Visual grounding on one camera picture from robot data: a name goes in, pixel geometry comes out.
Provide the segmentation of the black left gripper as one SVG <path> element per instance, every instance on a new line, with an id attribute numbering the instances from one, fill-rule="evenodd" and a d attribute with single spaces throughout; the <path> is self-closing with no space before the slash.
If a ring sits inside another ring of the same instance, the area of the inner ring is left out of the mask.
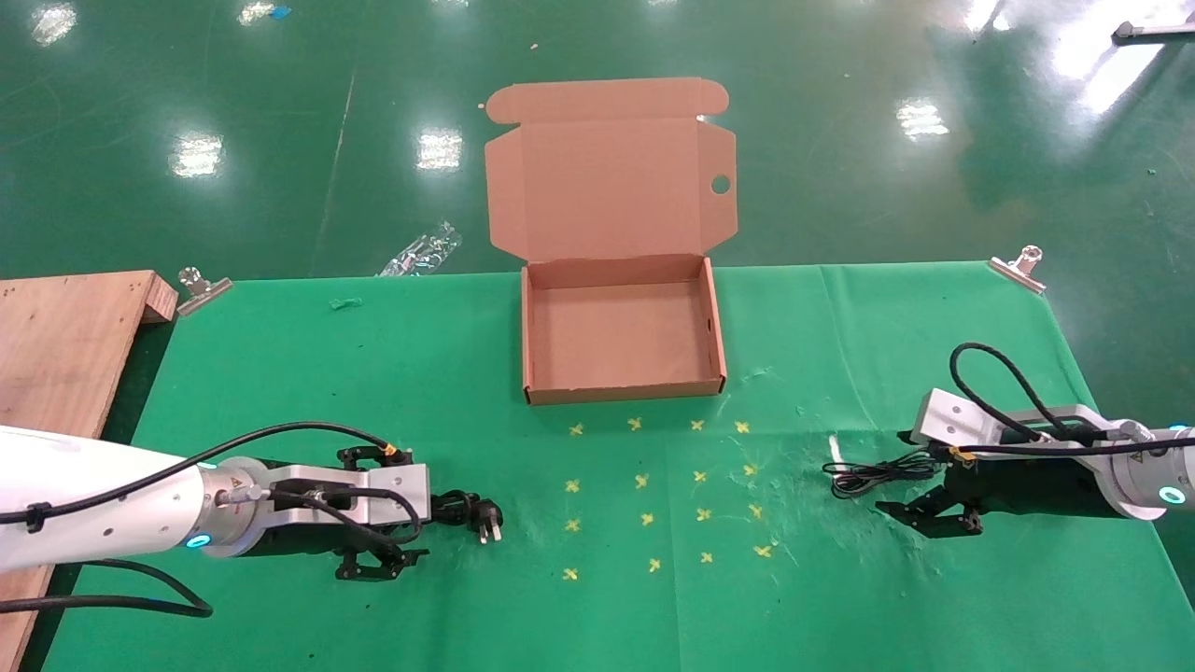
<path id="1" fill-rule="evenodd" d="M 369 469 L 367 462 L 376 468 L 399 468 L 413 465 L 410 452 L 393 445 L 376 445 L 342 448 L 337 452 L 343 469 Z M 261 530 L 261 538 L 252 546 L 244 549 L 243 557 L 283 556 L 283 554 L 324 554 L 333 552 L 341 557 L 341 566 L 333 570 L 333 578 L 341 581 L 392 581 L 406 568 L 413 568 L 418 561 L 429 554 L 425 549 L 398 549 L 396 552 L 367 552 L 373 546 L 369 540 L 341 523 L 333 524 L 292 524 L 268 526 Z M 376 560 L 375 566 L 363 566 L 358 555 L 366 552 Z"/>

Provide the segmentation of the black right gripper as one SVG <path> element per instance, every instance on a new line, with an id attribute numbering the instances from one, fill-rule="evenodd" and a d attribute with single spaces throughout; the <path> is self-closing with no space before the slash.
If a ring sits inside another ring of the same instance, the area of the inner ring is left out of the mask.
<path id="1" fill-rule="evenodd" d="M 901 442 L 934 448 L 939 440 L 923 430 L 899 430 Z M 946 469 L 934 485 L 908 503 L 878 501 L 884 513 L 927 539 L 968 539 L 983 532 L 982 513 L 1114 514 L 1096 475 L 1066 458 L 978 460 Z"/>

